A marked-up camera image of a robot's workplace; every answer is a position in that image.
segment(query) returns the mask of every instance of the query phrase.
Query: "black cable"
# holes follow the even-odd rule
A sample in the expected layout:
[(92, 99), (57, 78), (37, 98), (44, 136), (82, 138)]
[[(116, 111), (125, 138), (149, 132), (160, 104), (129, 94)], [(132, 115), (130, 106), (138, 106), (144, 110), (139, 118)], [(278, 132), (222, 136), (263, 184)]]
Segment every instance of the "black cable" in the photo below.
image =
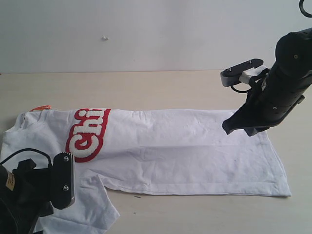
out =
[(233, 85), (231, 85), (231, 89), (233, 89), (235, 92), (240, 93), (240, 94), (248, 93), (251, 90), (251, 89), (248, 89), (248, 90), (238, 90), (238, 89), (235, 89)]
[(9, 157), (7, 157), (5, 160), (3, 160), (2, 162), (0, 162), (0, 165), (6, 163), (8, 160), (10, 160), (11, 158), (13, 158), (15, 155), (21, 153), (21, 152), (24, 152), (24, 151), (33, 151), (33, 152), (36, 152), (38, 154), (41, 154), (43, 156), (45, 156), (47, 159), (48, 159), (48, 167), (52, 167), (52, 161), (51, 161), (51, 158), (48, 154), (46, 154), (45, 152), (42, 152), (40, 150), (36, 150), (36, 149), (32, 149), (32, 148), (25, 148), (25, 149), (21, 149), (21, 150), (18, 150), (16, 151), (15, 153), (12, 153)]
[(304, 0), (300, 0), (300, 2), (299, 2), (299, 9), (300, 9), (301, 13), (302, 13), (305, 17), (312, 18), (312, 15), (309, 14), (308, 12), (306, 12), (305, 9), (303, 8), (303, 2), (304, 2)]

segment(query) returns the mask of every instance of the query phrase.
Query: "beige tabletop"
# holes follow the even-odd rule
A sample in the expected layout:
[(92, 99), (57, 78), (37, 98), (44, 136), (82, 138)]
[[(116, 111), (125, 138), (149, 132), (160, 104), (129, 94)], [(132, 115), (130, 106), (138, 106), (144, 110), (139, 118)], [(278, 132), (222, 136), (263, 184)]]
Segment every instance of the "beige tabletop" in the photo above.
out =
[[(269, 137), (292, 197), (152, 196), (109, 190), (121, 216), (108, 234), (311, 234), (312, 89)], [(11, 74), (0, 76), (0, 132), (41, 105), (70, 110), (236, 109), (244, 94), (221, 85), (219, 71)]]

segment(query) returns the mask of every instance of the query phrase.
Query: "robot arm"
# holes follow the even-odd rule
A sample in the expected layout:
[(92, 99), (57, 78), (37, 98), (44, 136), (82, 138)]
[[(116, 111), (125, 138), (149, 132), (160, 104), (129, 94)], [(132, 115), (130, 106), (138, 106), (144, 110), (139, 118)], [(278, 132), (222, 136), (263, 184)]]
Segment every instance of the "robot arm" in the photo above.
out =
[[(302, 94), (312, 84), (311, 55), (312, 28), (282, 37), (275, 49), (276, 62), (267, 75), (251, 78), (245, 104), (222, 124), (225, 132), (244, 129), (253, 136), (280, 124), (302, 102)], [(233, 88), (245, 70), (260, 65), (260, 59), (252, 59), (228, 68), (221, 73), (223, 85)]]

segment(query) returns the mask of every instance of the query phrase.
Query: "white wall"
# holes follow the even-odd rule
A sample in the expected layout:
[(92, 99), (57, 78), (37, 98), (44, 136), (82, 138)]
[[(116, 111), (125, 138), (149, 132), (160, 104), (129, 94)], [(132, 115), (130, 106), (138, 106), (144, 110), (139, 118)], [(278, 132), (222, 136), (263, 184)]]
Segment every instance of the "white wall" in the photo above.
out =
[(281, 36), (312, 26), (298, 2), (0, 0), (0, 73), (271, 66)]

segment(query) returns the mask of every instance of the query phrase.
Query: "red and white logo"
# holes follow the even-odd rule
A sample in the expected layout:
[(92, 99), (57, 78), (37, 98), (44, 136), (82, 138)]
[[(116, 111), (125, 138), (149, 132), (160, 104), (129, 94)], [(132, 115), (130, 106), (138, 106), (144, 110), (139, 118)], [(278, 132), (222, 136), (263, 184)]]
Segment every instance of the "red and white logo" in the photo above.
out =
[(74, 124), (66, 142), (66, 152), (75, 156), (76, 162), (88, 162), (100, 152), (110, 109), (80, 109), (75, 113)]

